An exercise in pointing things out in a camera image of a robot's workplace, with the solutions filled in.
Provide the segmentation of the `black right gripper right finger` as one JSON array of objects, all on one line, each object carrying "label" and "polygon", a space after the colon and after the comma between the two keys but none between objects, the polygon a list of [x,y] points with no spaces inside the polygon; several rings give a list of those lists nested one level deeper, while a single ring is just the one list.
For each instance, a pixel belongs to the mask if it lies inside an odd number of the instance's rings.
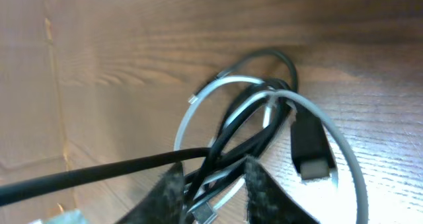
[{"label": "black right gripper right finger", "polygon": [[247,214],[250,224],[317,224],[254,158],[245,159]]}]

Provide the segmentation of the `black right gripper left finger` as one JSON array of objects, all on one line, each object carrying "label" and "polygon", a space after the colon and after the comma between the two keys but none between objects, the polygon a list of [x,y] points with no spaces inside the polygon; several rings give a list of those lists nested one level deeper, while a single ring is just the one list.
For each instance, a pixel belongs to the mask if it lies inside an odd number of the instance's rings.
[{"label": "black right gripper left finger", "polygon": [[177,224],[184,204],[184,171],[175,163],[117,224]]}]

